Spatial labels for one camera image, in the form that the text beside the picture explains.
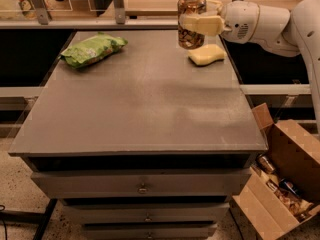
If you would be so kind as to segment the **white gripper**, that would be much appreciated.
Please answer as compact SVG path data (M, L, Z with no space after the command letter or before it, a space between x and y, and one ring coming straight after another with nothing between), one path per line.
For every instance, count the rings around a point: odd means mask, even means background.
M259 6L247 1L233 1L223 6L218 0L207 1L207 14L182 14L180 26L207 36L220 35L233 43L247 43L254 34Z

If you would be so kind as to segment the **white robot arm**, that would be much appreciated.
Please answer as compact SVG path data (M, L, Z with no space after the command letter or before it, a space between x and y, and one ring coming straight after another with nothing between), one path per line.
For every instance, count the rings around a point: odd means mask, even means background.
M293 9L270 7L248 1L221 4L211 11L182 14L180 26L198 34L220 34L233 43L256 43L264 50L303 57L311 90L317 129L320 130L320 0L303 0Z

